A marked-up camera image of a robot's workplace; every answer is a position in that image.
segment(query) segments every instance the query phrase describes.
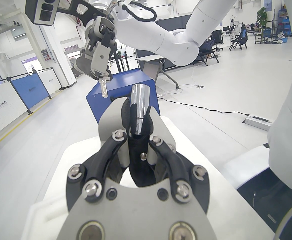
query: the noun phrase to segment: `white table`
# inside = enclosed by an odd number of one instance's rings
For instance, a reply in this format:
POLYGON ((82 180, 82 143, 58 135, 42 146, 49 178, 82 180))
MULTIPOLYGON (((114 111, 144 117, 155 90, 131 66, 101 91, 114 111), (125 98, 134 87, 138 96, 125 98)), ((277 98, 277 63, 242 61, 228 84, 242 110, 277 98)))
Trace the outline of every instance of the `white table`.
POLYGON ((164 70, 163 70, 163 62, 160 61, 161 59, 165 59, 164 57, 160 56, 160 55, 150 55, 150 56, 146 56, 146 57, 139 57, 136 58, 136 60, 138 61, 143 61, 143 62, 149 62, 149 63, 154 63, 154 64, 158 64, 158 70, 157 70, 157 76, 159 71, 161 73, 163 73, 167 78, 169 78, 173 83, 176 84, 176 89, 179 89, 178 83, 177 81, 175 81, 171 76, 169 76, 164 70))
MULTIPOLYGON (((219 171, 166 117, 165 125, 176 141, 176 148, 193 164, 204 166, 210 177, 211 198, 208 219, 219 240, 271 240, 273 231, 219 171)), ((94 137, 68 147, 51 180, 43 202, 33 205, 22 240, 55 240, 67 217, 66 179, 71 166, 83 163, 98 152, 100 141, 94 137)), ((121 184, 136 187, 125 172, 121 184)))

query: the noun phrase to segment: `joyson logo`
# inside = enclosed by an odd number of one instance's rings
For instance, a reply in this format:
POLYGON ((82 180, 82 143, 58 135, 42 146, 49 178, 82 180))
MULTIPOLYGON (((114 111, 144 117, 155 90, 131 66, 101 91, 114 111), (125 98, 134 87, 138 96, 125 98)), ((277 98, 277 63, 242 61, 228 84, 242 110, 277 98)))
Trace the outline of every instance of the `joyson logo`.
POLYGON ((1 102, 0 103, 0 109, 4 106, 4 105, 6 105, 7 104, 7 101, 3 101, 3 102, 1 102))

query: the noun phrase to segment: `chrome cylinder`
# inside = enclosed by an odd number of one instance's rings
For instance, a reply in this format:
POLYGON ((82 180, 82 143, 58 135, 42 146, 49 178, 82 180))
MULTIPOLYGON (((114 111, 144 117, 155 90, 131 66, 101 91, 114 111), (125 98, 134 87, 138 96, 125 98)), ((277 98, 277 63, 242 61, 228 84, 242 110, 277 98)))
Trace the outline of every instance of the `chrome cylinder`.
POLYGON ((142 126, 144 122, 144 116, 149 107, 149 99, 151 94, 151 88, 145 84, 135 84, 132 86, 131 90, 131 106, 136 105, 134 112, 136 111, 136 115, 134 115, 134 120, 136 118, 136 123, 131 122, 132 129, 131 133, 135 135, 141 135, 142 126))

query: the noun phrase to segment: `blue box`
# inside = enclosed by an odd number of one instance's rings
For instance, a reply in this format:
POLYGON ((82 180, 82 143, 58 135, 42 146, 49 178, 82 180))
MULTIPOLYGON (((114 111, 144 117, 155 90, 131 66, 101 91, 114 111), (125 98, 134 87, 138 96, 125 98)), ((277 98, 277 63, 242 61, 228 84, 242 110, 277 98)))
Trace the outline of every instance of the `blue box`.
POLYGON ((134 84, 145 84, 150 87, 149 105, 154 107, 160 114, 158 105, 157 92, 155 81, 143 73, 139 68, 121 72, 113 76, 113 80, 107 82, 108 98, 103 98, 102 90, 99 83, 86 96, 87 102, 91 108, 94 117, 99 123, 99 120, 106 109, 111 105, 111 98, 119 98, 130 95, 134 84))

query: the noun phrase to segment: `yellow floor line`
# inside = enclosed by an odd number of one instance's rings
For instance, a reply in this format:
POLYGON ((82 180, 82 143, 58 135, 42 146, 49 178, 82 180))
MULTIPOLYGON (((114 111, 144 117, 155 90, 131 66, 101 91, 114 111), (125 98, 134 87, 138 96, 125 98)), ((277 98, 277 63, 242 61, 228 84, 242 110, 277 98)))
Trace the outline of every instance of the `yellow floor line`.
MULTIPOLYGON (((56 93, 54 98, 59 95, 62 91, 56 93)), ((6 137, 8 137, 14 130, 16 130, 17 127, 19 127, 23 122, 25 122, 27 119, 29 119, 34 113, 38 112, 40 109, 42 109, 46 104, 48 104, 52 99, 49 99, 46 103, 44 103, 41 107, 39 107, 37 110, 35 110, 32 114, 28 115, 24 120, 22 120, 18 125, 16 125, 11 131, 9 131, 6 135, 4 135, 1 139, 0 142, 3 141, 6 137)))

